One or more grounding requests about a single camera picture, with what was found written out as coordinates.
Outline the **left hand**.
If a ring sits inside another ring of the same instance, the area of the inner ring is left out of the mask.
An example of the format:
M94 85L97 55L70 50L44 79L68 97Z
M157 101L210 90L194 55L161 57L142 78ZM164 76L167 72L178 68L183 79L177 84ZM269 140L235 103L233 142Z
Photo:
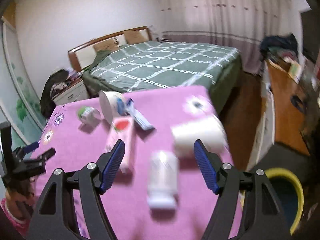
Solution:
M29 178L29 181L23 181L28 186L27 195L23 195L18 191L6 188L5 204L6 209L17 220L30 220L33 214L33 208L36 203L34 192L35 178Z

